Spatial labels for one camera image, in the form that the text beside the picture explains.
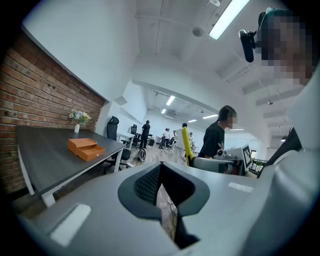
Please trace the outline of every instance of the wooden box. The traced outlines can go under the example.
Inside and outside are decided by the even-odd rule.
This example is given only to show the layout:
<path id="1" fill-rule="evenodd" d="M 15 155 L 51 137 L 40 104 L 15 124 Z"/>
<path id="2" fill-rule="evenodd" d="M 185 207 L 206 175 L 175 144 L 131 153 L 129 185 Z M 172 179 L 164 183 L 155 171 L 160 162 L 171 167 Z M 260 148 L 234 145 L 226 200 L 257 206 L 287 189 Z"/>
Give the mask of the wooden box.
<path id="1" fill-rule="evenodd" d="M 86 162 L 105 153 L 105 149 L 97 145 L 97 142 L 90 138 L 69 138 L 67 147 L 76 156 L 79 156 Z"/>

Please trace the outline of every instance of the white vase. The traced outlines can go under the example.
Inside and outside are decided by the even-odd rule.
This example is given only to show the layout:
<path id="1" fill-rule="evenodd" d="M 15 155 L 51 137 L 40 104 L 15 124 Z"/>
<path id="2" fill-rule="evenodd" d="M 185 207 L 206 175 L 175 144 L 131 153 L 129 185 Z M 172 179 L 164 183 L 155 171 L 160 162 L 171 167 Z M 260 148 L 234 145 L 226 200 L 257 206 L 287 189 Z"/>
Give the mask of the white vase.
<path id="1" fill-rule="evenodd" d="M 75 127 L 74 127 L 74 132 L 75 132 L 75 133 L 78 133 L 78 132 L 79 132 L 79 129 L 80 129 L 80 124 L 77 123 L 77 124 L 75 125 Z"/>

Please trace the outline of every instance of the dark hair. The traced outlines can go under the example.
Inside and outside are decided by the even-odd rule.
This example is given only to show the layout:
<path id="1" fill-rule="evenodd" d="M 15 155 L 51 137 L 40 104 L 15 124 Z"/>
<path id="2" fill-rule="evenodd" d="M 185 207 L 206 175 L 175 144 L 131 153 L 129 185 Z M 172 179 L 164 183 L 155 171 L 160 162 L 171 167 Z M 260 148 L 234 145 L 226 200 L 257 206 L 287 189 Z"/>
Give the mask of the dark hair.
<path id="1" fill-rule="evenodd" d="M 217 123 L 219 123 L 219 121 L 227 121 L 227 118 L 236 116 L 237 112 L 232 107 L 225 105 L 223 108 L 220 109 L 218 119 L 209 127 L 216 125 Z"/>

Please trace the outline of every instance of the gray desk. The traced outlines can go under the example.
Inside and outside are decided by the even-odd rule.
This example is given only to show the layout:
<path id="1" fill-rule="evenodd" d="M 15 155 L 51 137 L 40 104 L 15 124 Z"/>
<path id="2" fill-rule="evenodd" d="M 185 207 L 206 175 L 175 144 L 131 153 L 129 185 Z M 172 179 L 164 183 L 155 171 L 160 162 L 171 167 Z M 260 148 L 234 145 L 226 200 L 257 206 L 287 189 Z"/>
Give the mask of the gray desk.
<path id="1" fill-rule="evenodd" d="M 124 144 L 89 130 L 75 133 L 71 129 L 16 127 L 18 154 L 22 174 L 31 195 L 37 193 L 47 207 L 55 203 L 53 193 L 87 170 L 118 152 L 117 172 Z M 103 155 L 86 162 L 68 148 L 68 139 L 90 138 L 105 148 Z"/>

